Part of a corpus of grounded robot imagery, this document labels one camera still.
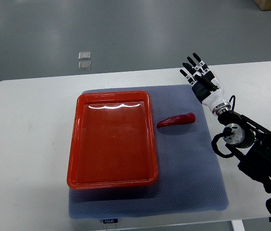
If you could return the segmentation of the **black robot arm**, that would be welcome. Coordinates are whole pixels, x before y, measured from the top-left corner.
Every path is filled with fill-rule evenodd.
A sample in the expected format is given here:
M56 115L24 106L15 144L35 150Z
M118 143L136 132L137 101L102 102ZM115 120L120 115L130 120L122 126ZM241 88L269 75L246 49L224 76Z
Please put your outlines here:
M239 177L228 181L231 211L254 216L266 208L271 216L271 62L217 70L193 54L181 73L224 127L211 142L213 151L222 158L235 157L246 176L246 184Z

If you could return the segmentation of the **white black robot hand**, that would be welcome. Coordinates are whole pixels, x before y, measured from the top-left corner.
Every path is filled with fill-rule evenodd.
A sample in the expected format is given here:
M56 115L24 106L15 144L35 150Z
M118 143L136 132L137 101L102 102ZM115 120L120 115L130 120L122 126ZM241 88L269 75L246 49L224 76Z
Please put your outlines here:
M224 97L222 85L214 73L208 71L206 63L195 52L193 58L187 56L186 59L188 63L182 63L182 65L193 78L183 69L180 69L180 73L192 86L192 91L198 101L207 106L212 114L222 114L231 110L229 101Z

